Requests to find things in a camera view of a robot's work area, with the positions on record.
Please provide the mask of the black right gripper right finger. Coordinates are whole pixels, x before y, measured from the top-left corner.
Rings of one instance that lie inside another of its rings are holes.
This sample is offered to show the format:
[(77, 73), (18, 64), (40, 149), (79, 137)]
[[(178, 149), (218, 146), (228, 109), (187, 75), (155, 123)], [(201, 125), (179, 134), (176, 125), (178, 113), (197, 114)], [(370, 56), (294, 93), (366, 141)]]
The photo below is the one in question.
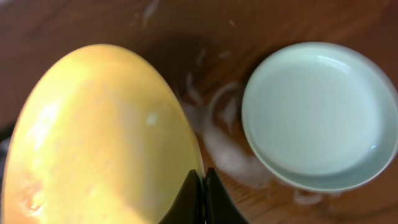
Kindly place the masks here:
[(205, 218), (207, 224), (249, 223), (236, 208), (214, 168), (208, 168), (205, 176)]

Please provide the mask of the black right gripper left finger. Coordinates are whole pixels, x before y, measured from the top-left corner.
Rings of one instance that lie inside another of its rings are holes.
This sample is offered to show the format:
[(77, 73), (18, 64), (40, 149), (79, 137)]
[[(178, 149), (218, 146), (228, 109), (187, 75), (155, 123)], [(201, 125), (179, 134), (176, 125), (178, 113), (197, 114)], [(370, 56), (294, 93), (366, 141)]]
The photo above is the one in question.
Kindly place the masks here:
[(204, 224), (202, 178), (190, 170), (166, 215), (159, 224)]

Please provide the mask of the yellow plate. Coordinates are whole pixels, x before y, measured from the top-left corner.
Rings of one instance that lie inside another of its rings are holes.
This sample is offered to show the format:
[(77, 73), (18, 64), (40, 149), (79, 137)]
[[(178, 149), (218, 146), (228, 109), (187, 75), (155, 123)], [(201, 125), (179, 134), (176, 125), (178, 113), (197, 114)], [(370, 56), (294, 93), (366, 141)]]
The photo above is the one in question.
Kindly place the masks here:
[(190, 171), (195, 134), (173, 91), (138, 54), (74, 50), (30, 93), (9, 145), (3, 223), (158, 223)]

